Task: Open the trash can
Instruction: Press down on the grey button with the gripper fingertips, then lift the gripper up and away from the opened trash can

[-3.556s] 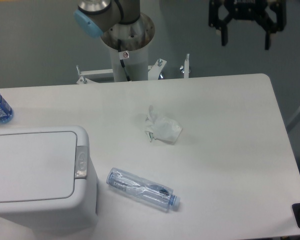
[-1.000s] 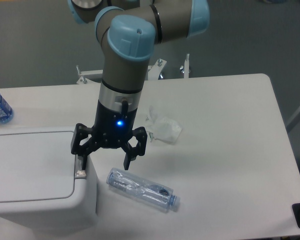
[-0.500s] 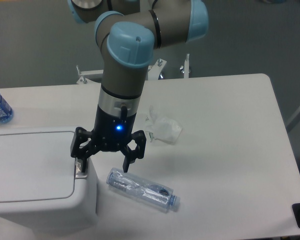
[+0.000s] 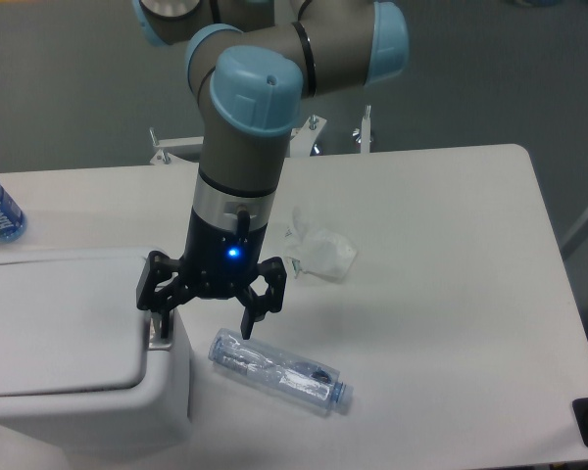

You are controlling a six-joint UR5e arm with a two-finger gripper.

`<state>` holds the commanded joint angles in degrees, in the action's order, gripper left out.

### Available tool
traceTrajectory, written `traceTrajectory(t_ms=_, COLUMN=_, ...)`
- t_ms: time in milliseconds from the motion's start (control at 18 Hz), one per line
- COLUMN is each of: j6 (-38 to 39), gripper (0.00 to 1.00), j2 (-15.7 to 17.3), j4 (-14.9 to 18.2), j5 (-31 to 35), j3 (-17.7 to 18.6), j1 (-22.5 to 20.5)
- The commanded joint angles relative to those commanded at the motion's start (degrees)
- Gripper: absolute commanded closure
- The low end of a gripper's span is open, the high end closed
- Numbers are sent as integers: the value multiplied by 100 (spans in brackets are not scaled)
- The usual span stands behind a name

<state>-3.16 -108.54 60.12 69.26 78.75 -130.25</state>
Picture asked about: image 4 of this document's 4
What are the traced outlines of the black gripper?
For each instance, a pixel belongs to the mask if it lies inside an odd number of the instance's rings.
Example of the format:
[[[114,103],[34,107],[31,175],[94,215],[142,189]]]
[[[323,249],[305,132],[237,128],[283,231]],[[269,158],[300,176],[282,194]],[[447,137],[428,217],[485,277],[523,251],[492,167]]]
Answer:
[[[181,258],[151,251],[136,288],[136,306],[159,319],[159,334],[172,334],[172,311],[195,298],[227,300],[236,298],[243,306],[240,324],[243,340],[249,340],[254,325],[268,312],[282,310],[287,273],[282,258],[259,263],[266,229],[250,228],[250,208],[237,206],[233,226],[221,229],[190,215],[185,250]],[[262,277],[267,284],[259,295],[252,283]]]

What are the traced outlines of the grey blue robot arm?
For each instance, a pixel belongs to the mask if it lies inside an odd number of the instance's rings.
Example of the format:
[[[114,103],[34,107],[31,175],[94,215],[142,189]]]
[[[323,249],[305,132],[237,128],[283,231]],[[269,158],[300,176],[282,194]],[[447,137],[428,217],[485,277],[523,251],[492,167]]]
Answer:
[[[271,1],[137,1],[156,45],[185,43],[185,78],[204,121],[184,253],[150,253],[136,290],[162,338],[189,301],[236,299],[241,334],[282,308],[286,270],[261,259],[275,191],[301,102],[398,75],[409,58],[392,1],[295,1],[274,21]]]

